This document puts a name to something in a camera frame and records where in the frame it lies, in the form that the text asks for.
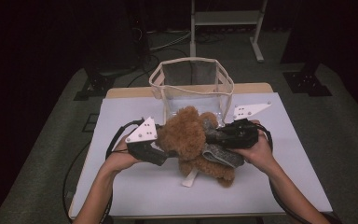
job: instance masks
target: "white shelf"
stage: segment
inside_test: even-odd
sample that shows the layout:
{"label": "white shelf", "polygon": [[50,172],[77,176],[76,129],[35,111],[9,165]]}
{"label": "white shelf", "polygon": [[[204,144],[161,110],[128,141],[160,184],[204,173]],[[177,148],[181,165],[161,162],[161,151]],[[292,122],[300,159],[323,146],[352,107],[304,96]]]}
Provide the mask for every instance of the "white shelf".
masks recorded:
{"label": "white shelf", "polygon": [[259,10],[196,12],[195,25],[257,24]]}

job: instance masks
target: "human arm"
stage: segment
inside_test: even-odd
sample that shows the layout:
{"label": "human arm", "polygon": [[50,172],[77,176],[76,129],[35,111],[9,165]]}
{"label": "human arm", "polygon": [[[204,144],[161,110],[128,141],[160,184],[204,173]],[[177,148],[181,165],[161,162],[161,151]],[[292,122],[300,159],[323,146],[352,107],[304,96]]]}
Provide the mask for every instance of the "human arm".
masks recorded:
{"label": "human arm", "polygon": [[127,151],[120,151],[127,149],[124,139],[125,137],[120,140],[115,152],[101,166],[91,185],[86,201],[73,223],[99,223],[112,196],[113,181],[116,175],[139,162]]}
{"label": "human arm", "polygon": [[[295,214],[310,223],[329,223],[327,219],[307,200],[274,159],[268,140],[262,131],[258,132],[258,142],[251,148],[232,149],[244,159],[265,173],[282,202]],[[300,223],[292,218],[293,223]]]}

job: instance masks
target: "white tag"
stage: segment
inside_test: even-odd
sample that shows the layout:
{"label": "white tag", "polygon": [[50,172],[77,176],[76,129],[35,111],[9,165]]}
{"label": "white tag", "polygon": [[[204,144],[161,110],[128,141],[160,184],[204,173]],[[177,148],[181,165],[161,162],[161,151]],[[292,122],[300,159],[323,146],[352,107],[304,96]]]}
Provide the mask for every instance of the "white tag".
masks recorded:
{"label": "white tag", "polygon": [[154,119],[149,117],[126,139],[127,143],[144,142],[157,139],[156,124]]}
{"label": "white tag", "polygon": [[182,185],[185,187],[188,187],[188,188],[193,186],[194,179],[196,178],[198,172],[199,172],[199,170],[197,170],[197,168],[193,168],[191,170],[190,174],[188,174],[186,179],[182,182]]}
{"label": "white tag", "polygon": [[234,109],[234,120],[246,119],[271,106],[271,102],[258,105],[238,105]]}

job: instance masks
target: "teddy bear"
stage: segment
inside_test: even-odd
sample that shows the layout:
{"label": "teddy bear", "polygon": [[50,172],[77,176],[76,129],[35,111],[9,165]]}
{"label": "teddy bear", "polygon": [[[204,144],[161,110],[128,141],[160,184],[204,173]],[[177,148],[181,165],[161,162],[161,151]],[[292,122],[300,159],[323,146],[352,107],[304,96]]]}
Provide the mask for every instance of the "teddy bear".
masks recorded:
{"label": "teddy bear", "polygon": [[211,147],[206,143],[205,123],[212,129],[218,127],[214,113],[205,112],[199,115],[196,107],[192,105],[181,108],[157,130],[156,145],[164,152],[178,157],[179,170],[184,176],[188,176],[196,168],[214,177],[221,186],[228,188],[234,181],[235,167],[208,160],[203,155],[203,150]]}

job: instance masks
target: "transparent plastic container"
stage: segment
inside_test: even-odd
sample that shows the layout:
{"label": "transparent plastic container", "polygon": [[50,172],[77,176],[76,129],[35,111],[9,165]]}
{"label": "transparent plastic container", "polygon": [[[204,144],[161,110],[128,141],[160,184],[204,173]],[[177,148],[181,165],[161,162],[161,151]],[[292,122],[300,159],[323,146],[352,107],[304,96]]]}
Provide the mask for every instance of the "transparent plastic container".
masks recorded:
{"label": "transparent plastic container", "polygon": [[200,114],[214,113],[224,126],[234,83],[217,60],[190,57],[162,62],[149,84],[154,96],[164,102],[164,123],[179,109],[193,105]]}

